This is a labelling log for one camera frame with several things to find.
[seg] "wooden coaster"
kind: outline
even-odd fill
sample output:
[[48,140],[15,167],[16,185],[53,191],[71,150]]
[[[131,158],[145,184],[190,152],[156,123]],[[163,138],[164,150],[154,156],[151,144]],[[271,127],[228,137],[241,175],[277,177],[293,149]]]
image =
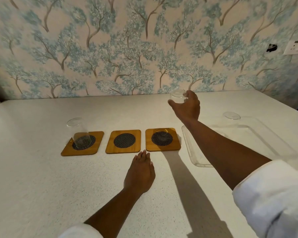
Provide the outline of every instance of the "wooden coaster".
[[108,140],[106,153],[136,153],[141,149],[141,131],[116,130],[112,131]]
[[83,150],[76,150],[73,148],[74,140],[71,138],[63,151],[61,152],[61,156],[79,156],[79,155],[94,155],[97,153],[100,142],[103,139],[104,132],[103,131],[94,131],[94,132],[88,132],[89,135],[95,137],[95,143],[90,146],[89,148],[83,149]]
[[171,151],[180,148],[181,144],[174,128],[150,128],[146,130],[147,151]]

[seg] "switch plate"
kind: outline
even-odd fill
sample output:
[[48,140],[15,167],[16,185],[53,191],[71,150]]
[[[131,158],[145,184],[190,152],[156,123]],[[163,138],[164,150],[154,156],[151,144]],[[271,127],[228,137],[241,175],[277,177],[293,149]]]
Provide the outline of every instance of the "switch plate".
[[298,54],[298,40],[289,41],[284,55],[295,55]]

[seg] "acrylic tray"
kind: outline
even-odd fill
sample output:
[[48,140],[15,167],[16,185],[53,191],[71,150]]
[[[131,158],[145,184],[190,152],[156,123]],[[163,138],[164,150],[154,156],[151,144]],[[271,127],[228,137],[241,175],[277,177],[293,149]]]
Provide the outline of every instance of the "acrylic tray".
[[[269,159],[286,161],[298,157],[295,150],[256,118],[241,117],[239,120],[230,120],[225,117],[204,117],[200,120],[219,134]],[[213,167],[185,126],[182,127],[182,132],[191,162],[198,167]]]

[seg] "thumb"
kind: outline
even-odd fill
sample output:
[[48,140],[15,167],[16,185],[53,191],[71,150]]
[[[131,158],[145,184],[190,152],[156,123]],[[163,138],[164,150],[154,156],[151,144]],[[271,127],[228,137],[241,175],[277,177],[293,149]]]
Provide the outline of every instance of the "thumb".
[[156,176],[156,173],[155,173],[155,171],[154,171],[154,166],[153,166],[152,161],[150,162],[149,167],[150,167],[150,172],[151,172],[151,174],[155,177],[155,176]]
[[175,103],[175,101],[173,101],[173,100],[171,100],[171,99],[169,99],[168,100],[168,104],[171,106],[171,108],[174,110],[174,108],[176,107],[176,103]]

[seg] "forearm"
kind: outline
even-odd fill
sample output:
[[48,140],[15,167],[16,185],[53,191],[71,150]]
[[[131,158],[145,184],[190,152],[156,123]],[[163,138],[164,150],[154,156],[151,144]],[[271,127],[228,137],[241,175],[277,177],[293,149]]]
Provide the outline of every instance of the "forearm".
[[267,157],[236,143],[197,120],[184,123],[201,151],[233,190],[251,172],[270,162]]
[[115,238],[138,199],[135,192],[123,189],[84,223],[94,227],[104,238]]

